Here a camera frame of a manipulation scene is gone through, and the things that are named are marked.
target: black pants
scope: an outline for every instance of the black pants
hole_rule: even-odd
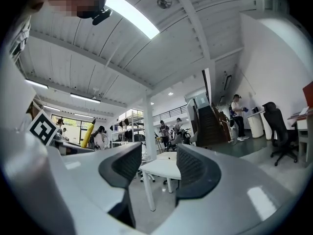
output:
[[[162,141],[163,141],[164,147],[166,148],[167,143],[168,143],[168,137],[162,137]]]
[[[243,117],[234,117],[234,120],[236,124],[238,125],[238,137],[244,137],[245,136],[245,124]]]

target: staircase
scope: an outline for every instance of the staircase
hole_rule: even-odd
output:
[[[199,134],[198,144],[200,147],[208,147],[212,144],[226,142],[226,136],[219,124],[211,106],[198,109],[199,111]]]

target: yellow object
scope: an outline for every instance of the yellow object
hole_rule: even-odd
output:
[[[96,120],[94,120],[94,121],[92,122],[91,126],[89,126],[89,128],[88,128],[88,130],[87,130],[87,132],[86,132],[86,134],[85,134],[84,140],[83,140],[83,142],[82,142],[82,145],[81,145],[82,148],[86,148],[86,147],[87,147],[87,144],[88,144],[88,142],[89,142],[89,139],[90,139],[90,136],[91,136],[91,133],[92,133],[92,131],[93,131],[93,128],[94,128],[94,124],[95,124],[95,123],[96,123]]]

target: floor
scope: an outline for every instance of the floor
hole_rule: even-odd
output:
[[[251,132],[247,131],[246,135],[251,136]],[[257,165],[293,195],[301,193],[313,171],[313,164],[304,168],[300,163],[295,164],[289,157],[283,157],[278,166],[274,166],[277,157],[270,157],[272,145],[265,136],[258,139],[251,137],[244,142],[235,140],[233,143],[213,145],[211,148]],[[135,178],[129,187],[136,228],[146,234],[154,231],[175,209],[175,191],[168,192],[167,185],[163,185],[163,178],[155,179],[155,183],[150,182],[156,205],[155,211],[149,209],[144,184],[140,182],[140,178]],[[174,180],[173,189],[176,187],[177,181]]]
[[[250,137],[245,141],[238,141],[237,138],[235,138],[233,142],[230,143],[211,145],[209,149],[240,158],[259,151],[265,147],[272,148],[271,141],[267,141],[265,135],[254,139],[251,131],[246,130],[245,134]]]
[[[172,193],[168,192],[167,185],[163,185],[164,178],[155,176],[155,180],[154,183],[150,181],[155,211],[150,211],[145,186],[140,182],[140,178],[133,179],[129,186],[136,229],[147,234],[162,224],[175,209],[177,180],[172,180]]]

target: white desk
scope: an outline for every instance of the white desk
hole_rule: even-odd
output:
[[[139,169],[142,170],[143,182],[145,184],[150,210],[155,211],[156,207],[153,201],[148,173],[166,178],[168,192],[172,193],[171,178],[178,180],[181,179],[180,171],[176,165],[176,160],[157,159],[148,164],[142,165]]]
[[[158,154],[156,156],[156,159],[162,159],[162,160],[176,161],[176,158],[177,158],[177,152],[176,151],[163,152],[163,153]]]
[[[250,128],[251,128],[252,137],[255,139],[263,136],[263,134],[264,134],[261,118],[259,115],[263,112],[264,111],[260,111],[260,112],[254,113],[254,114],[247,117],[247,119],[249,121]]]

